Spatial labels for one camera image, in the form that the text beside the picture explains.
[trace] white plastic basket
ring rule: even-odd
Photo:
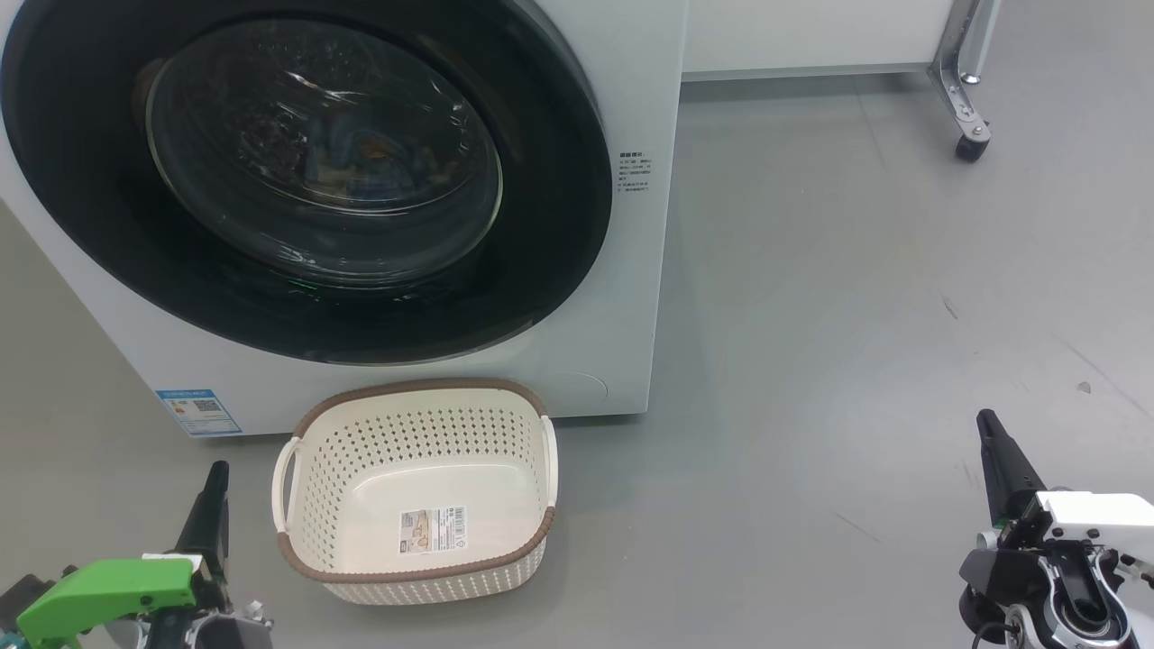
[[[533,393],[413,381],[314,408],[277,458],[272,520],[288,564],[342,599],[429,604],[527,581],[556,497],[553,424]]]

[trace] black door rim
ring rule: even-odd
[[[133,115],[136,75],[222,25],[280,18],[403,47],[472,103],[504,182],[474,249],[405,285],[315,285],[227,245],[173,196]],[[105,270],[192,324],[315,361],[434,360],[525,330],[584,279],[612,208],[587,80],[520,0],[103,0],[97,12],[83,0],[28,0],[5,47],[0,107],[32,191]]]

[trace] washing machine door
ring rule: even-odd
[[[223,337],[325,363],[484,348],[601,247],[612,174],[512,0],[25,0],[0,105],[48,214]]]

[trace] scuff mark on floor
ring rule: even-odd
[[[945,309],[947,312],[950,312],[951,318],[953,318],[954,320],[961,320],[960,318],[958,318],[958,309],[953,307],[953,303],[950,301],[950,298],[945,297],[944,294],[942,296],[942,305],[945,306]]]
[[[1076,348],[1074,345],[1067,343],[1066,341],[1064,341],[1063,338],[1061,338],[1057,334],[1051,333],[1050,335],[1054,336],[1054,340],[1056,340],[1059,343],[1062,343],[1063,345],[1065,345],[1065,348],[1067,350],[1070,350],[1074,356],[1077,356],[1078,358],[1082,359],[1082,363],[1085,363],[1086,365],[1088,365],[1091,370],[1093,370],[1094,372],[1097,372],[1097,375],[1101,376],[1102,379],[1104,379],[1107,383],[1110,383],[1110,387],[1114,388],[1115,390],[1117,390],[1117,393],[1119,395],[1122,395],[1122,398],[1124,398],[1127,402],[1130,402],[1130,405],[1133,405],[1134,409],[1138,410],[1139,412],[1141,412],[1142,415],[1145,415],[1147,419],[1154,419],[1154,417],[1151,416],[1149,411],[1146,410],[1145,408],[1142,408],[1142,404],[1138,403],[1138,400],[1136,400],[1134,397],[1130,396],[1130,394],[1126,390],[1122,389],[1122,387],[1118,383],[1114,382],[1114,379],[1111,379],[1109,375],[1107,375],[1106,372],[1102,372],[1102,368],[1099,367],[1097,365],[1095,365],[1094,361],[1091,360],[1085,353],[1078,351],[1078,348]]]
[[[876,536],[874,536],[874,535],[869,534],[868,531],[865,531],[865,530],[861,529],[860,527],[857,527],[857,523],[855,523],[855,522],[850,521],[849,519],[847,519],[847,517],[842,516],[841,514],[838,514],[837,512],[831,512],[831,513],[832,513],[832,514],[833,514],[834,516],[837,516],[837,517],[841,519],[841,522],[844,522],[845,524],[847,524],[847,525],[849,525],[850,528],[853,528],[853,529],[855,529],[855,530],[857,530],[857,531],[862,532],[863,535],[865,535],[865,536],[868,536],[868,537],[872,538],[872,539],[874,539],[874,540],[875,540],[876,543],[878,543],[878,544],[881,544],[881,545],[884,545],[884,544],[882,543],[882,539],[881,539],[881,538],[877,538]]]

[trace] metal table leg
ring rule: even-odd
[[[989,125],[982,120],[977,109],[966,96],[961,80],[961,46],[971,35],[971,23],[977,14],[981,0],[954,0],[945,32],[938,44],[937,55],[930,64],[929,75],[942,99],[953,111],[953,118],[961,129],[961,139],[954,155],[966,162],[976,162],[990,143]]]
[[[977,15],[969,23],[969,37],[961,49],[961,80],[971,85],[982,81],[986,68],[986,54],[990,51],[990,39],[994,37],[994,24],[1002,12],[1002,0],[982,0]]]

